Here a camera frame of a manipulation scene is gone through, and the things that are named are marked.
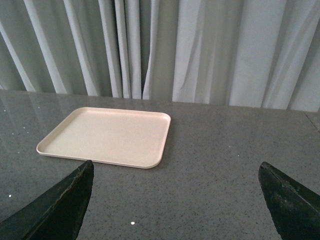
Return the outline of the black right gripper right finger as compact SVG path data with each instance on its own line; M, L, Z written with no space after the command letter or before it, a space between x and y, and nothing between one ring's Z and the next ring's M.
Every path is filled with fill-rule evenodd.
M258 179L274 226L283 240L320 238L320 196L268 162Z

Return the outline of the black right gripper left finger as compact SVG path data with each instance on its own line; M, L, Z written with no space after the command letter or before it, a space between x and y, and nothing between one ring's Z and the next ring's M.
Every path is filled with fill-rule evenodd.
M75 240L89 205L94 179L87 160L0 224L2 240Z

